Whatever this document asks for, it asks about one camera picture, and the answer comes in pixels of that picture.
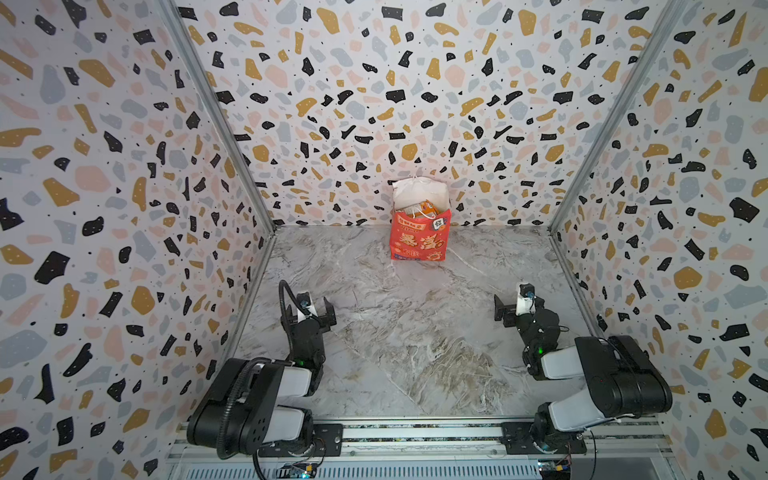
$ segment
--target metal edge trim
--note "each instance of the metal edge trim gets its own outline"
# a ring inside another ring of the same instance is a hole
[[[258,187],[250,176],[248,167],[245,165],[243,153],[240,151],[237,142],[234,140],[234,134],[230,129],[230,125],[221,113],[219,102],[214,97],[214,91],[208,84],[202,63],[200,62],[200,57],[197,56],[197,51],[192,46],[192,40],[186,33],[186,28],[184,27],[184,22],[181,20],[181,15],[179,15],[179,9],[176,6],[176,2],[174,0],[155,0],[155,5],[159,7],[160,17],[168,28],[174,45],[177,47],[179,58],[181,58],[184,65],[187,67],[187,73],[189,73],[192,83],[197,89],[197,93],[200,95],[200,101],[203,103],[204,108],[208,110],[208,114],[214,123],[214,127],[221,137],[224,148],[227,150],[227,155],[232,159],[235,171],[240,178],[240,182],[243,184],[246,194],[250,198],[254,208],[256,208],[258,217],[268,234],[273,236],[275,232],[274,222],[267,212],[266,205],[264,205]]]
[[[587,152],[587,156],[584,158],[584,163],[581,164],[576,176],[571,182],[571,186],[565,193],[565,198],[560,202],[558,211],[554,213],[552,222],[549,223],[550,232],[555,232],[560,229],[565,217],[568,215],[568,211],[578,198],[578,192],[587,182],[589,173],[592,172],[595,165],[598,164],[600,157],[605,151],[608,142],[613,137],[616,128],[621,123],[621,119],[624,118],[624,112],[627,111],[630,103],[634,100],[635,95],[640,90],[643,80],[648,75],[650,68],[656,62],[659,52],[662,47],[667,43],[674,26],[677,24],[677,20],[683,14],[686,2],[684,0],[669,0],[664,6],[656,20],[656,24],[652,30],[650,40],[646,43],[640,58],[637,60],[637,65],[632,70],[627,79],[627,83],[619,92],[619,96],[616,99],[611,111],[608,112],[608,116],[603,123],[603,127],[600,133],[592,142],[592,145]]]
[[[250,281],[250,290],[248,291],[248,296],[246,297],[245,303],[243,304],[243,308],[237,315],[235,332],[232,335],[232,340],[230,341],[229,346],[227,346],[227,349],[224,352],[224,357],[222,357],[223,359],[232,358],[235,354],[235,351],[237,350],[237,344],[240,343],[240,337],[243,336],[245,324],[248,321],[248,316],[250,315],[251,308],[253,307],[253,302],[256,300],[256,294],[259,292],[259,288],[261,287],[261,280],[264,277],[266,265],[270,262],[272,249],[275,247],[276,242],[277,235],[272,235],[267,241],[266,246],[260,251],[262,256],[259,259],[259,263],[256,267],[256,276]]]
[[[571,292],[576,300],[576,306],[581,312],[581,317],[584,319],[584,323],[587,324],[587,329],[592,336],[599,338],[605,338],[603,330],[598,326],[596,314],[592,313],[592,309],[589,307],[587,297],[584,296],[584,292],[581,291],[578,283],[576,283],[576,277],[573,271],[568,267],[568,261],[565,258],[565,252],[562,250],[560,243],[552,236],[549,236],[549,242],[554,249],[554,254],[558,257],[558,263],[565,275],[565,281],[568,282],[568,286],[571,288]]]

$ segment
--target terrazzo patterned wall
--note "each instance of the terrazzo patterned wall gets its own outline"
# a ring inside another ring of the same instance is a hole
[[[601,328],[670,383],[697,480],[768,478],[767,8],[689,2],[557,232]]]
[[[263,233],[149,2],[0,2],[0,477],[163,478]]]
[[[666,4],[177,3],[275,222],[318,225],[388,224],[412,175],[548,223]]]

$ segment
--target metal corner post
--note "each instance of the metal corner post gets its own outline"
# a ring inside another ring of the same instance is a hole
[[[656,61],[662,47],[667,42],[670,33],[672,33],[674,26],[677,24],[677,20],[683,14],[683,10],[687,3],[688,2],[685,2],[685,0],[669,0],[661,10],[651,33],[650,40],[645,44],[645,48],[637,61],[637,65],[630,73],[624,88],[621,89],[621,92],[616,99],[616,103],[614,103],[611,111],[608,112],[608,116],[605,119],[605,123],[603,123],[602,129],[594,139],[594,142],[592,142],[592,146],[587,152],[587,156],[584,158],[584,163],[581,164],[578,172],[576,172],[576,177],[573,179],[571,186],[565,193],[565,198],[560,203],[558,211],[555,212],[552,217],[552,222],[549,224],[550,234],[558,231],[564,223],[568,211],[571,209],[571,205],[573,205],[578,198],[579,190],[587,182],[589,174],[598,164],[608,142],[611,140],[616,128],[621,123],[621,119],[624,118],[624,112],[627,111],[631,102],[634,100],[634,96],[640,90],[643,80]]]
[[[237,176],[240,177],[240,180],[243,182],[243,188],[250,198],[253,207],[256,209],[257,217],[266,228],[269,236],[273,237],[275,234],[274,222],[267,212],[266,206],[259,194],[259,190],[253,182],[253,178],[250,176],[247,165],[245,165],[243,154],[237,146],[230,125],[227,123],[227,119],[224,118],[224,115],[219,109],[219,102],[214,97],[214,92],[208,84],[205,71],[201,66],[202,63],[197,56],[197,51],[192,45],[192,40],[189,35],[187,35],[187,30],[179,15],[179,9],[176,6],[176,2],[174,0],[155,0],[155,5],[157,5],[158,13],[162,18],[163,23],[168,27],[170,36],[178,48],[179,57],[181,57],[181,60],[187,67],[187,72],[200,94],[203,106],[208,110],[208,114],[213,120],[214,127],[219,131],[221,140],[224,143],[224,148],[227,150],[227,154],[232,159],[235,166]]]

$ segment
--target black mounting plate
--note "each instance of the black mounting plate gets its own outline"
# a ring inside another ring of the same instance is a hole
[[[341,456],[341,445],[344,439],[344,425],[341,423],[317,424],[312,431],[312,438],[314,440],[322,439],[322,441],[316,442],[316,451],[312,455],[313,458],[322,457],[324,449],[326,457]],[[264,445],[259,448],[260,458],[286,458],[290,456],[292,455],[285,449],[280,448],[279,442],[277,442],[277,445],[274,447]]]
[[[533,422],[504,422],[502,423],[501,442],[507,449],[507,455],[540,455],[541,451],[533,445],[533,439],[528,433]],[[561,432],[566,445],[571,446],[571,453],[587,453],[584,440],[576,437],[576,432]],[[567,454],[568,447],[552,452]]]

